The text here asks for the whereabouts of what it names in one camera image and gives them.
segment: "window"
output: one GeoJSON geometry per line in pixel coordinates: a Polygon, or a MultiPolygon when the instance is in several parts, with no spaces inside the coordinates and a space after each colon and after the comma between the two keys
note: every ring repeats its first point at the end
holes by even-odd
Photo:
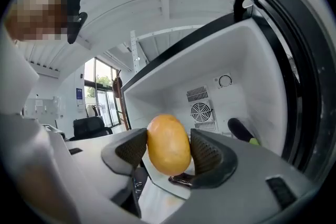
{"type": "Polygon", "coordinates": [[[85,64],[85,102],[93,105],[105,126],[120,124],[116,99],[112,83],[117,77],[117,70],[102,61],[92,58],[85,64]]]}

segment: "air vent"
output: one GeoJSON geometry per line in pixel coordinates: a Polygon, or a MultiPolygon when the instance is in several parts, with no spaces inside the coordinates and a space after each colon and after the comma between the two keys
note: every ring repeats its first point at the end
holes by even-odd
{"type": "Polygon", "coordinates": [[[206,131],[206,132],[217,132],[216,122],[197,122],[195,123],[195,128],[198,130],[206,131]]]}
{"type": "Polygon", "coordinates": [[[212,109],[205,103],[196,103],[191,107],[191,116],[199,122],[209,120],[211,112],[212,109]]]}
{"type": "Polygon", "coordinates": [[[195,102],[201,99],[208,98],[208,92],[205,86],[187,91],[188,102],[195,102]]]}

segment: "tree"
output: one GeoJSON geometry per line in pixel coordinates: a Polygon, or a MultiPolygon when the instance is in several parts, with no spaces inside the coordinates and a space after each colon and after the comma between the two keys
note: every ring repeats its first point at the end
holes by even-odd
{"type": "MultiPolygon", "coordinates": [[[[99,77],[99,75],[97,75],[96,77],[96,83],[100,83],[103,84],[103,86],[112,86],[112,81],[110,80],[110,78],[108,76],[104,76],[104,77],[99,77]]],[[[95,89],[94,88],[89,88],[88,89],[88,94],[86,97],[95,97],[95,89]]]]}

